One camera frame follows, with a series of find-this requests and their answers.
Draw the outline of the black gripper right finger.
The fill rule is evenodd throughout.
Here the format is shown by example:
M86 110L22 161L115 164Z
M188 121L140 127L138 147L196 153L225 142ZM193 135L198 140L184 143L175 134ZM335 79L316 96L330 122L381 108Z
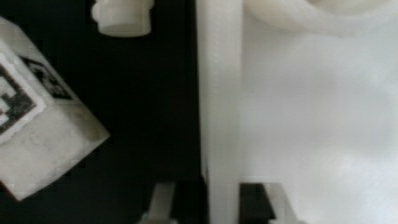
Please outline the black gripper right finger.
M278 183L239 184L239 224L305 224Z

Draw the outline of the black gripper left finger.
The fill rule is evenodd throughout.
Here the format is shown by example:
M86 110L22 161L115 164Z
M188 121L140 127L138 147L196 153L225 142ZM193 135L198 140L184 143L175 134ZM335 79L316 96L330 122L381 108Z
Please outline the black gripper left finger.
M173 202L173 182L163 182L154 185L149 210L141 216L140 224L175 224L170 218Z

